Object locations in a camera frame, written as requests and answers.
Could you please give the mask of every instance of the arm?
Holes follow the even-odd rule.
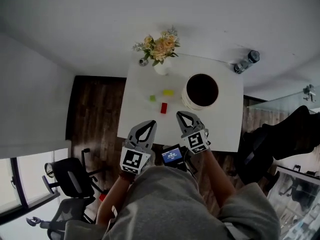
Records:
[[[236,189],[218,164],[218,161],[212,154],[211,150],[207,149],[202,153],[204,156],[204,164],[210,180],[211,189],[215,195],[219,207],[221,208],[225,201],[236,193]]]
[[[109,193],[101,203],[96,216],[96,224],[108,226],[109,221],[114,217],[112,206],[119,211],[124,204],[127,191],[130,186],[130,180],[119,177],[113,184]]]

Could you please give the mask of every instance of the white wall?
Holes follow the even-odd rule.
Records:
[[[27,224],[26,218],[38,217],[44,221],[51,221],[59,207],[58,199],[54,199],[30,213],[0,226],[0,237],[3,240],[45,240],[48,239],[47,230],[37,225]]]
[[[68,148],[74,74],[0,33],[0,158]]]
[[[232,62],[258,50],[243,75],[245,94],[261,99],[281,96],[270,83],[320,54],[319,11],[320,0],[0,0],[13,36],[82,75],[125,77],[135,41],[172,24],[178,53]]]

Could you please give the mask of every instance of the wooden floor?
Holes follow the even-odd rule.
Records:
[[[81,150],[90,148],[91,152],[86,159],[88,171],[99,169],[103,165],[112,167],[112,171],[97,175],[99,186],[104,189],[113,185],[120,171],[124,139],[117,137],[117,131],[125,84],[125,78],[91,76],[77,76],[73,84],[66,138],[72,141],[72,155],[76,158],[81,157]],[[278,124],[288,116],[247,108],[254,103],[248,99],[243,101],[242,132],[251,132],[265,123]],[[160,165],[162,146],[154,145],[152,149],[156,153],[155,164]],[[232,153],[214,152],[214,155],[225,172],[234,169]],[[194,156],[192,163],[198,170],[195,176],[200,194],[209,211],[217,215],[219,208],[204,170],[204,161],[201,156]],[[243,186],[238,176],[230,177],[230,180],[236,189]],[[265,183],[264,179],[259,182],[261,188]],[[96,200],[90,207],[93,214],[98,207],[99,200]]]

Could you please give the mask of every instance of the flower vase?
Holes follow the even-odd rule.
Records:
[[[160,62],[153,66],[155,72],[157,72],[159,75],[165,76],[168,74],[169,69],[171,68],[171,61],[169,60],[169,58],[166,58],[163,61],[163,64],[161,64]]]

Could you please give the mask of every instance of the display screen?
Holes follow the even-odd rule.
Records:
[[[179,148],[172,149],[162,154],[164,163],[170,163],[174,160],[182,158]]]

